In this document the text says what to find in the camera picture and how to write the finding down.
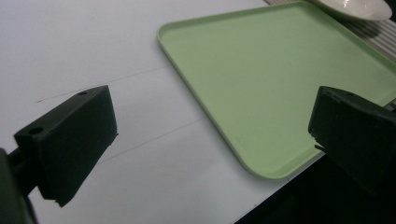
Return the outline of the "grey ribbed mat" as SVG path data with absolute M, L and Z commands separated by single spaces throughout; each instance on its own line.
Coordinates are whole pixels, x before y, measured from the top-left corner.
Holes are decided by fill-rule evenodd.
M 311 0 L 263 0 L 269 5 L 288 4 L 296 1 L 312 3 Z M 366 43 L 383 53 L 396 62 L 396 22 L 391 19 L 385 21 L 351 21 L 337 18 L 328 11 L 319 7 L 338 21 L 355 35 L 362 38 Z M 396 9 L 392 10 L 392 16 L 396 16 Z

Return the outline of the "white bowl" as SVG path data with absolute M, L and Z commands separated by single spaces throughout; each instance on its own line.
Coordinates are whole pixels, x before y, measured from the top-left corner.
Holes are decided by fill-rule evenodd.
M 351 21 L 385 21 L 392 9 L 385 0 L 311 0 L 340 19 Z

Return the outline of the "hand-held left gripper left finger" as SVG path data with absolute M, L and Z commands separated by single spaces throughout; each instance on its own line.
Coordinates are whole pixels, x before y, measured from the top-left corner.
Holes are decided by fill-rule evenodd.
M 107 85 L 79 92 L 14 134 L 21 192 L 69 203 L 118 134 Z

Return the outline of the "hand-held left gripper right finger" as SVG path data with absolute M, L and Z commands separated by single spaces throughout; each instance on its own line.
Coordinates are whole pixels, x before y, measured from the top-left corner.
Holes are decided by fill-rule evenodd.
M 396 198 L 396 99 L 380 106 L 321 86 L 308 132 L 363 189 L 378 198 Z

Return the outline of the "light green plastic tray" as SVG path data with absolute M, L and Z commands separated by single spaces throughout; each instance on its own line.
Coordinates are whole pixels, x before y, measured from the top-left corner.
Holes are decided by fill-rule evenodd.
M 396 97 L 396 63 L 309 3 L 170 22 L 157 36 L 238 160 L 264 178 L 317 155 L 307 127 L 319 87 L 379 105 Z

